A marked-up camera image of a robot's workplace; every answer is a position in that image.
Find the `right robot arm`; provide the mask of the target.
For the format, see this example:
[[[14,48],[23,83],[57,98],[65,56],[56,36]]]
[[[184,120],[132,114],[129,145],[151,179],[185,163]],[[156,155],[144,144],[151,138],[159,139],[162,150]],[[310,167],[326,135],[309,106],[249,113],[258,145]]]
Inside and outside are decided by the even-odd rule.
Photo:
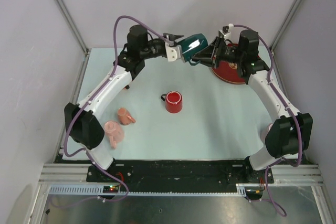
[[[259,57],[260,42],[262,39],[256,31],[244,28],[236,46],[217,36],[191,57],[192,61],[213,68],[222,61],[235,63],[239,77],[254,90],[271,117],[263,147],[249,156],[249,165],[242,170],[243,178],[250,183],[261,177],[261,170],[284,161],[288,155],[296,154],[298,158],[292,166],[300,165],[303,152],[309,147],[313,125],[312,116],[301,113],[271,78],[273,66]]]

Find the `small salmon mug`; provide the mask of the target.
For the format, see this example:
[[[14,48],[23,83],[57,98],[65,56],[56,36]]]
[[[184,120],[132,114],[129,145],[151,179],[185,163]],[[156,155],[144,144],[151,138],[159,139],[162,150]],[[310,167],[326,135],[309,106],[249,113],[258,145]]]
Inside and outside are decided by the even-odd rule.
[[[119,108],[117,110],[117,116],[118,116],[119,122],[122,125],[134,124],[136,122],[136,120],[132,117],[132,115],[126,108]]]

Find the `large pink mug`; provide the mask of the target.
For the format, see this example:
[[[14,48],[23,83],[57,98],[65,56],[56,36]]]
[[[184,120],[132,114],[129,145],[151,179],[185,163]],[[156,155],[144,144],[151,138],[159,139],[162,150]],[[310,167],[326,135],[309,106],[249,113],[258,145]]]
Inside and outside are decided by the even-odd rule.
[[[120,124],[116,121],[108,121],[104,125],[104,131],[109,138],[110,145],[113,149],[117,148],[117,145],[124,139],[124,131]]]

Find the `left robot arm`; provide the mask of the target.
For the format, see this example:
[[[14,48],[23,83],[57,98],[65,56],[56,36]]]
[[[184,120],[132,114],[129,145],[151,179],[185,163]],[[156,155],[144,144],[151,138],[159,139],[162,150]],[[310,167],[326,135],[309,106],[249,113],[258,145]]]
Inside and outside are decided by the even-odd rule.
[[[164,57],[172,62],[182,56],[182,47],[177,42],[180,35],[164,33],[149,39],[151,32],[141,24],[132,26],[123,49],[115,52],[116,59],[108,74],[84,99],[64,108],[66,138],[81,145],[81,150],[99,167],[99,177],[106,182],[112,181],[117,172],[111,165],[112,148],[99,122],[104,110],[142,71],[145,60]]]

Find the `dark green mug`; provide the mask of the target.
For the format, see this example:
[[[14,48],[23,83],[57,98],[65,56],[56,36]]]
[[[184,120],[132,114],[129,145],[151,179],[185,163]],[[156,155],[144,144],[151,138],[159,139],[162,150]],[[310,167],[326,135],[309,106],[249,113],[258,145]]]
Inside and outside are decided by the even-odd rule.
[[[188,62],[191,66],[196,66],[200,63],[199,60],[194,61],[194,55],[208,46],[208,41],[204,34],[193,34],[180,40],[177,45],[181,48],[181,56],[184,62]]]

